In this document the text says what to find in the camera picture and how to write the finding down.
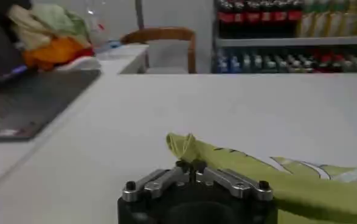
white counter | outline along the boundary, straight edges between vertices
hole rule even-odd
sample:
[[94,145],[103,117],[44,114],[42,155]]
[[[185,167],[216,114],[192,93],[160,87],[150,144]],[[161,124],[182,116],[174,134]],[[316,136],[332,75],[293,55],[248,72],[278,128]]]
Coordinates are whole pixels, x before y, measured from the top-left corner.
[[357,166],[357,75],[104,75],[0,182],[0,224],[112,224],[126,181],[176,160],[165,135]]
[[[147,47],[147,45],[128,45],[113,49],[110,52],[110,58],[104,57],[105,60],[100,61],[102,68],[105,71],[104,75],[136,72],[137,69],[143,65]],[[33,141],[0,144],[0,179],[1,177],[4,177],[4,174],[8,171],[17,167],[18,164],[23,163],[23,161],[29,158],[34,152],[34,149],[38,149],[50,138],[52,133],[59,130],[69,118],[72,118],[78,111],[82,110],[88,100],[90,100],[88,93],[89,90],[80,96],[77,101],[65,111],[65,113],[57,117],[55,122],[45,128],[45,130]]]

wooden chair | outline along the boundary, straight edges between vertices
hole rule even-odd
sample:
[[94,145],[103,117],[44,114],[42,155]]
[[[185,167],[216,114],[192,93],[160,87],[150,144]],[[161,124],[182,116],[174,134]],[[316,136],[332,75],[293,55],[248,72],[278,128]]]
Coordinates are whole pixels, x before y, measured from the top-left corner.
[[151,40],[187,40],[190,42],[188,49],[188,72],[190,74],[196,73],[196,35],[190,29],[184,27],[147,28],[129,33],[120,40],[123,44],[146,43]]

screw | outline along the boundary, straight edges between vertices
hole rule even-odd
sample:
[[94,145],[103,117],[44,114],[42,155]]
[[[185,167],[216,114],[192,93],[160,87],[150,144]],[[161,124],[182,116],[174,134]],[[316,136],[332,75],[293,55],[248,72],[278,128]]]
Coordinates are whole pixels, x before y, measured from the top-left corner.
[[206,181],[206,182],[205,182],[205,185],[206,185],[207,187],[212,187],[212,186],[213,186],[213,181]]
[[270,190],[269,182],[264,181],[264,180],[259,181],[258,187],[259,187],[259,189],[264,190],[264,191]]
[[185,186],[185,183],[184,182],[177,182],[176,185],[177,185],[177,187],[182,187],[182,186]]
[[236,187],[244,187],[244,183],[242,182],[238,182],[235,184]]
[[128,191],[135,191],[136,189],[136,183],[135,181],[129,181],[125,184],[125,189]]

shelf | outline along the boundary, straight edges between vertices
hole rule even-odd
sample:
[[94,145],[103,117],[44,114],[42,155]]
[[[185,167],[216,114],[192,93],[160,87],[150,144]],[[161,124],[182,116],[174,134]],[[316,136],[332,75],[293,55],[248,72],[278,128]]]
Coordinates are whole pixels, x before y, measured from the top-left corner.
[[216,44],[219,47],[349,45],[349,44],[357,44],[357,37],[267,38],[267,39],[216,38]]

green cloth pile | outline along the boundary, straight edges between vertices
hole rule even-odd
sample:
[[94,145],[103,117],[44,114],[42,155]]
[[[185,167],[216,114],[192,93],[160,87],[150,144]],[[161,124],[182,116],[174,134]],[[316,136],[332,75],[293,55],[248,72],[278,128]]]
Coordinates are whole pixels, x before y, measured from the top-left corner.
[[178,159],[205,161],[216,169],[231,169],[274,189],[279,223],[357,223],[357,168],[311,164],[276,157],[277,169],[234,149],[215,147],[191,134],[167,135]]

